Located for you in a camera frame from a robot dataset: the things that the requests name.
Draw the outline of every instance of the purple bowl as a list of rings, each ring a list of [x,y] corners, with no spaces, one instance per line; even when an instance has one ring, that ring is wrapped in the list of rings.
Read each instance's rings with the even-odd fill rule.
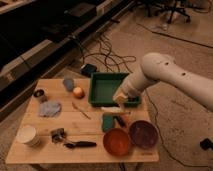
[[[136,146],[145,150],[153,148],[158,142],[156,128],[144,120],[132,123],[129,128],[129,135]]]

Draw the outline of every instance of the table leg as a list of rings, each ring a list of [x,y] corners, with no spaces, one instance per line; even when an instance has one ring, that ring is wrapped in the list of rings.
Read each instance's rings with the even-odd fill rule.
[[[121,169],[121,171],[126,171],[126,167],[124,163],[119,163],[119,167]]]
[[[135,169],[134,169],[134,170],[135,170],[135,171],[139,171],[139,170],[140,170],[140,168],[141,168],[141,166],[143,166],[143,163],[139,163],[139,162],[138,162],[138,163],[136,164],[136,166],[135,166]]]
[[[43,167],[41,167],[40,164],[30,164],[30,166],[31,166],[32,168],[34,168],[35,170],[37,170],[37,171],[45,171],[45,170],[46,170],[46,169],[44,169]]]

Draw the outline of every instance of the green sponge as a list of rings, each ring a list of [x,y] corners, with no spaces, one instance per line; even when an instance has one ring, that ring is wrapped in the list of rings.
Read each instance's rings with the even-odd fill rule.
[[[102,116],[103,122],[102,122],[102,131],[107,132],[110,129],[115,127],[114,117],[112,115],[109,115],[107,113],[104,113]]]

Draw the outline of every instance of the orange bowl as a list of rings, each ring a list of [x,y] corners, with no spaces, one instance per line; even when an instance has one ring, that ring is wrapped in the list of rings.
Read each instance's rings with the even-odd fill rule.
[[[129,135],[119,128],[108,131],[103,138],[104,148],[114,156],[124,156],[128,154],[131,141]]]

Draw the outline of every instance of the gray cloth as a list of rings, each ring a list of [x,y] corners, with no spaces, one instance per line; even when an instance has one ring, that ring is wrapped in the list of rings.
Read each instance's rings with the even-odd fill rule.
[[[61,111],[61,104],[55,101],[47,101],[40,104],[39,116],[54,117]]]

